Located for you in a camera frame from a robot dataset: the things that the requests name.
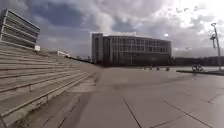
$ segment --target sky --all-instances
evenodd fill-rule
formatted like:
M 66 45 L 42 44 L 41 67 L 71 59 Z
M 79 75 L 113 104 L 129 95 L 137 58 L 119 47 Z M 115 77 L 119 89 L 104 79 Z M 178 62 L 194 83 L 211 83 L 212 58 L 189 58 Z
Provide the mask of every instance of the sky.
M 72 56 L 91 56 L 91 33 L 136 32 L 170 40 L 172 55 L 216 56 L 210 36 L 217 23 L 224 47 L 224 2 L 221 0 L 0 0 L 40 27 L 41 48 Z

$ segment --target building facade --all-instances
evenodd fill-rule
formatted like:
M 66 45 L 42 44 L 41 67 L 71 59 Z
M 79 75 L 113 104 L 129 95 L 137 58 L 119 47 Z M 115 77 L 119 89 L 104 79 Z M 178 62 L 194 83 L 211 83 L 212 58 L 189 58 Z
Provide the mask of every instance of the building facade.
M 109 65 L 165 65 L 171 42 L 137 36 L 92 34 L 92 61 Z
M 0 16 L 0 42 L 35 49 L 40 28 L 6 9 Z

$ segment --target stair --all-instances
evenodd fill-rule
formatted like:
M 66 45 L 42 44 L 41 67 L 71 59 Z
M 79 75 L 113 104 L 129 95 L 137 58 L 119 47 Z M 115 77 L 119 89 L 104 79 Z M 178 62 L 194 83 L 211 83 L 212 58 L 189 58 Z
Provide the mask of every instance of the stair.
M 0 44 L 0 119 L 6 126 L 94 75 L 66 58 Z

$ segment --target light pole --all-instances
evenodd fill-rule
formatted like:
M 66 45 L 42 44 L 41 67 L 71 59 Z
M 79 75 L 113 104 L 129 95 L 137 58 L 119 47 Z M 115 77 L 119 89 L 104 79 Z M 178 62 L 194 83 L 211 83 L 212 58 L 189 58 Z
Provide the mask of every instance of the light pole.
M 212 36 L 210 37 L 210 40 L 212 40 L 212 42 L 213 42 L 213 48 L 216 49 L 216 46 L 215 46 L 215 34 L 212 34 Z
M 211 26 L 214 27 L 214 31 L 215 31 L 215 39 L 217 41 L 217 48 L 218 48 L 218 65 L 219 65 L 219 70 L 221 70 L 221 51 L 220 51 L 220 46 L 219 46 L 219 38 L 218 38 L 218 34 L 217 34 L 217 29 L 215 27 L 216 23 L 212 23 Z

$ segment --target glass building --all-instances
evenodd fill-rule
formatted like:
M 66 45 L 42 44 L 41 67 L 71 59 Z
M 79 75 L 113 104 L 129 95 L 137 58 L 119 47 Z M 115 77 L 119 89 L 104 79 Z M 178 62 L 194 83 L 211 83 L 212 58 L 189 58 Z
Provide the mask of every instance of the glass building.
M 139 36 L 92 34 L 92 61 L 109 65 L 167 65 L 171 42 Z
M 34 49 L 40 28 L 5 9 L 0 16 L 0 42 Z

